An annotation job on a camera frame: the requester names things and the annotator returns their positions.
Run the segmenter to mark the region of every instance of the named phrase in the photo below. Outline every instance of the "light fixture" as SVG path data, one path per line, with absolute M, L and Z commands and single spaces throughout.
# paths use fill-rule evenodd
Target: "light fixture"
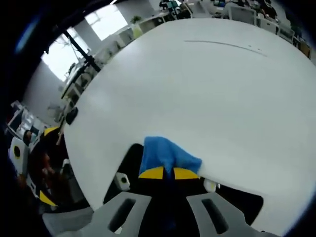
M 110 5 L 113 5 L 116 1 L 117 1 L 117 0 L 113 0 L 113 1 L 110 3 Z

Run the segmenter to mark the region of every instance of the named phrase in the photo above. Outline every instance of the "window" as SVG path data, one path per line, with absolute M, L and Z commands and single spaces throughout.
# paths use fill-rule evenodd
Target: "window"
M 85 52 L 89 51 L 86 43 L 78 36 L 74 29 L 69 28 L 67 31 Z M 82 55 L 66 36 L 61 35 L 49 47 L 48 54 L 44 53 L 41 58 L 60 80 L 65 81 L 70 66 L 73 63 L 78 63 Z
M 109 35 L 127 26 L 122 14 L 115 5 L 108 5 L 85 17 L 94 32 L 104 40 Z

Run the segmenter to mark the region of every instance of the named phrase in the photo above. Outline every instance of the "blue cloth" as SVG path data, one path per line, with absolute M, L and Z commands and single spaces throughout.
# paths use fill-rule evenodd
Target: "blue cloth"
M 164 137 L 146 137 L 139 174 L 159 166 L 163 166 L 168 174 L 171 174 L 174 167 L 197 173 L 201 164 L 201 159 L 190 155 Z

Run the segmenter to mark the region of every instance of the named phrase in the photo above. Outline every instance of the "white table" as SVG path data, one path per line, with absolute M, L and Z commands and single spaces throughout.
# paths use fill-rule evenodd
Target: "white table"
M 316 68 L 258 27 L 185 19 L 144 34 L 107 64 L 65 127 L 75 176 L 96 210 L 126 151 L 163 136 L 199 174 L 264 198 L 252 224 L 284 234 L 316 183 Z

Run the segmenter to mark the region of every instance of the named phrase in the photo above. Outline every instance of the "gray plastic part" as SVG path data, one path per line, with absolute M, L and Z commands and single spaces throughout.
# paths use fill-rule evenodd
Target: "gray plastic part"
M 246 223 L 243 213 L 217 193 L 190 196 L 187 197 L 187 200 L 196 218 L 200 237 L 276 237 L 274 234 L 259 232 L 250 227 Z M 203 201 L 211 201 L 211 203 L 219 211 L 227 227 L 227 230 L 224 233 L 217 233 Z
M 117 237 L 118 235 L 109 229 L 109 225 L 119 208 L 126 201 L 132 201 L 134 205 L 122 226 L 119 236 L 137 237 L 143 216 L 151 199 L 148 196 L 122 192 L 97 209 L 92 216 L 90 224 L 76 232 L 64 232 L 59 237 Z

